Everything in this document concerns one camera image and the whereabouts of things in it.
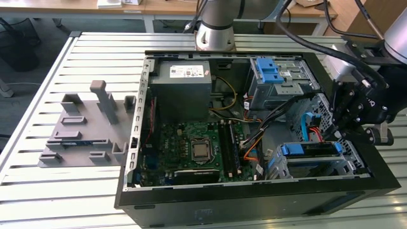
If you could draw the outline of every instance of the yellow wire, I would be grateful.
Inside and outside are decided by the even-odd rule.
[[[216,78],[218,78],[229,86],[230,90],[233,91],[233,97],[234,98],[233,98],[233,102],[230,103],[230,105],[228,105],[225,107],[218,107],[218,108],[209,108],[210,111],[221,111],[221,110],[225,110],[225,109],[230,108],[234,105],[236,99],[237,99],[236,91],[234,91],[232,85],[220,76],[216,76]]]

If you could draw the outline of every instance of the power supply label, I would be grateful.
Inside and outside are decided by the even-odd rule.
[[[172,65],[169,68],[169,78],[204,77],[202,73],[202,65]]]

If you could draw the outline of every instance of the wooden table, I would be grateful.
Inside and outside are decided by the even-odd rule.
[[[196,3],[182,0],[146,0],[144,8],[144,23],[145,28],[152,28],[153,20],[190,20],[194,15]],[[325,15],[321,10],[316,10],[313,7],[301,7],[294,5],[290,8],[290,22],[292,23],[314,23],[317,24],[312,32],[313,36],[324,34],[326,29]],[[337,16],[333,9],[329,7],[330,18]],[[234,21],[254,21],[248,19],[236,19]],[[274,18],[266,18],[261,22],[274,22]],[[285,14],[281,21],[288,21],[288,15]]]
[[[196,3],[182,0],[142,0],[138,6],[122,5],[121,8],[97,9],[97,0],[2,0],[0,1],[0,17],[30,18],[92,18],[92,19],[141,19],[145,31],[153,32],[153,20],[190,20]],[[329,9],[330,17],[337,16]],[[290,9],[292,23],[316,23],[313,35],[322,35],[326,29],[324,12],[313,7],[298,5]]]

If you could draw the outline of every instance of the metal workbench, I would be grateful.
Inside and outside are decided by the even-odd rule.
[[[284,36],[236,35],[238,51],[309,51]],[[308,37],[330,46],[334,37]],[[136,95],[144,50],[193,50],[189,34],[88,33],[69,37],[0,155],[1,228],[134,229],[130,218],[113,208],[118,167],[38,168],[38,155],[62,110],[64,93],[89,92],[92,80],[105,80],[114,99]],[[407,117],[389,124],[393,146],[380,154],[401,188],[322,217],[205,225],[210,228],[407,228]]]

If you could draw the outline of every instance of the white desk leg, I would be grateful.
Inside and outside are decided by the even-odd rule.
[[[142,15],[144,20],[144,26],[145,26],[145,32],[153,33],[153,15]]]
[[[328,22],[325,21],[325,18],[321,18],[318,20],[318,23],[316,24],[314,30],[312,32],[312,36],[322,36],[326,28],[328,28]]]
[[[5,82],[0,79],[0,95],[2,95],[4,98],[9,98],[13,95],[13,91],[6,86]]]

